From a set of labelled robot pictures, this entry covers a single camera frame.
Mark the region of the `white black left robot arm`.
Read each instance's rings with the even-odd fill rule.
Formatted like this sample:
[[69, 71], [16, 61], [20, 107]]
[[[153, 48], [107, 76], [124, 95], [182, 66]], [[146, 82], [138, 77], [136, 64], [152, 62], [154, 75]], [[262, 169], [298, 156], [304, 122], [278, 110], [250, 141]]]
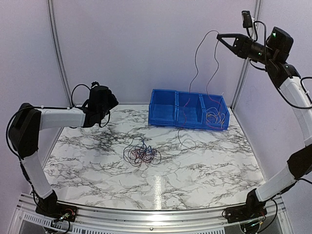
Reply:
[[118, 100], [112, 91], [107, 86], [94, 82], [89, 89], [89, 97], [82, 106], [46, 107], [23, 103], [9, 120], [6, 129], [7, 145], [18, 157], [22, 172], [35, 194], [45, 199], [42, 208], [51, 217], [60, 215], [62, 209], [61, 205], [52, 199], [55, 198], [55, 193], [38, 156], [40, 131], [100, 125], [117, 105]]

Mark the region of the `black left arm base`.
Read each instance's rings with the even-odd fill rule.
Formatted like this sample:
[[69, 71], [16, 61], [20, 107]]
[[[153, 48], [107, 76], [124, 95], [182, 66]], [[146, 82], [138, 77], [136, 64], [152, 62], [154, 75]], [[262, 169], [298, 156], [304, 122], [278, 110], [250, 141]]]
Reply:
[[47, 198], [41, 198], [37, 193], [33, 194], [33, 199], [36, 204], [36, 213], [48, 216], [57, 220], [67, 219], [74, 222], [77, 216], [78, 208], [73, 205], [67, 205], [58, 202], [58, 197], [53, 190]]

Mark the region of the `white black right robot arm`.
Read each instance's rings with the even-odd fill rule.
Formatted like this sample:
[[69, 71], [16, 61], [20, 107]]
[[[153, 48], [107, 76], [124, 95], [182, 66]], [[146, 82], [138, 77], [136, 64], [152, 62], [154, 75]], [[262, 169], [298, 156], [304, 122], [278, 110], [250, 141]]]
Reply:
[[274, 88], [292, 110], [304, 140], [304, 147], [288, 158], [283, 169], [248, 193], [241, 213], [245, 218], [252, 218], [269, 199], [287, 191], [311, 173], [312, 98], [303, 87], [303, 79], [297, 69], [287, 62], [294, 40], [286, 31], [274, 27], [263, 43], [243, 34], [218, 34], [216, 38], [237, 57], [265, 66]]

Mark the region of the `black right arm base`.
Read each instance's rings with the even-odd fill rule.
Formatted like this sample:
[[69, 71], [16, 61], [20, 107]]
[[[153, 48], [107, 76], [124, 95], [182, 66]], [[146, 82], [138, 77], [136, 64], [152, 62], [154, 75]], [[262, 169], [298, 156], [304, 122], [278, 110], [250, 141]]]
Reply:
[[255, 191], [251, 191], [247, 194], [246, 202], [243, 205], [225, 208], [221, 215], [227, 219], [228, 223], [255, 219], [267, 214], [265, 205], [266, 201], [260, 201]]

